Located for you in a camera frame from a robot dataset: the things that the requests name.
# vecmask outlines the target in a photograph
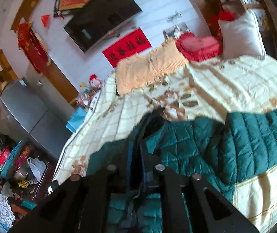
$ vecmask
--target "black plastic bag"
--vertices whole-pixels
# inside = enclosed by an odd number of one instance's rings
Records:
[[[1,151],[5,148],[5,146],[9,145],[10,148],[14,148],[17,144],[16,142],[10,138],[8,135],[0,133],[0,149]]]

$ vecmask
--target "flat screen tv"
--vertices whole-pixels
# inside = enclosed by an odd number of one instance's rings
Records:
[[[83,52],[141,12],[133,0],[91,0],[64,27]]]

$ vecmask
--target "green puffer jacket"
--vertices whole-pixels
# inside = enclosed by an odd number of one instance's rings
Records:
[[[127,139],[106,143],[90,157],[87,175],[109,165],[125,143],[134,141],[139,123]],[[277,164],[277,110],[267,114],[229,113],[225,124],[198,117],[193,121],[165,121],[147,137],[149,153],[157,152],[164,165],[178,174],[200,173],[230,202],[234,184],[257,176]],[[127,232],[125,220],[133,211],[126,204],[133,194],[112,195],[107,232]],[[160,195],[150,195],[141,206],[142,232],[162,232]]]

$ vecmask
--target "red triangular flag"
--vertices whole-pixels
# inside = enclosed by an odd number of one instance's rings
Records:
[[[47,26],[48,26],[48,23],[49,23],[49,18],[50,18],[50,15],[43,15],[43,16],[41,16],[41,19],[42,19],[43,25],[44,25],[45,27],[47,27]]]

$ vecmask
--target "red heart-shaped pillow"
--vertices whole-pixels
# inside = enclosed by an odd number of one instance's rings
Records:
[[[222,53],[222,43],[215,37],[195,37],[184,33],[176,41],[177,49],[190,61],[204,61]]]

